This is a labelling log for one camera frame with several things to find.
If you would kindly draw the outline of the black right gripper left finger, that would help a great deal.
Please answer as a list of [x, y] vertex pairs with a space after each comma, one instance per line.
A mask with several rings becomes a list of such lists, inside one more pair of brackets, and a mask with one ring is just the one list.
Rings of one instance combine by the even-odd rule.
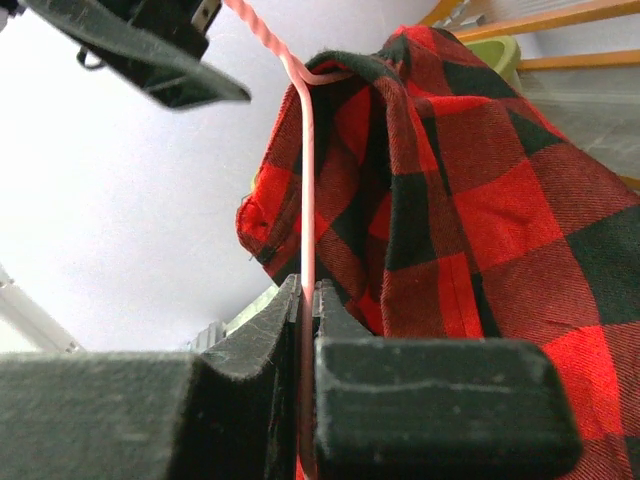
[[5, 479], [292, 479], [300, 281], [203, 353], [5, 354]]

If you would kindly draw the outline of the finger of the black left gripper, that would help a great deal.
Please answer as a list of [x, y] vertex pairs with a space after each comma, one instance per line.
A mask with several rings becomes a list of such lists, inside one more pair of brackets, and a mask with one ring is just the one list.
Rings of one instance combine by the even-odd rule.
[[24, 1], [25, 7], [78, 42], [77, 61], [104, 66], [174, 110], [221, 101], [248, 102], [249, 90], [202, 62], [220, 1]]

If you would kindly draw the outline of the red black plaid shirt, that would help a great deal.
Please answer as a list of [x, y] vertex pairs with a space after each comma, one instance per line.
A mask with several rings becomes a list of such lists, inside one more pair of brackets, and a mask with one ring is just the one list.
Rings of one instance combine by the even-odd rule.
[[311, 90], [316, 276], [378, 335], [506, 337], [554, 362], [576, 479], [639, 475], [639, 198], [454, 35], [327, 51]]

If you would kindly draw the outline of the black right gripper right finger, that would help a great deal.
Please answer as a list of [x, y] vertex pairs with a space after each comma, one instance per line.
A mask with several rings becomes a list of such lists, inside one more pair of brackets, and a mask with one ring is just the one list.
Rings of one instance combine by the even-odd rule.
[[583, 443], [562, 382], [517, 340], [384, 338], [314, 293], [323, 479], [557, 479]]

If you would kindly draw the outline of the pink wire hanger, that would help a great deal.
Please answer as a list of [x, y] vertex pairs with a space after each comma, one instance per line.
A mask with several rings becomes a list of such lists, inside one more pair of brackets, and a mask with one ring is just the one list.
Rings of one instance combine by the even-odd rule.
[[314, 333], [313, 297], [315, 291], [315, 145], [311, 86], [327, 85], [351, 77], [348, 72], [313, 74], [274, 34], [253, 7], [243, 0], [224, 2], [247, 25], [254, 36], [281, 61], [301, 104], [301, 286], [300, 377], [298, 409], [298, 455], [304, 477], [318, 477], [314, 450]]

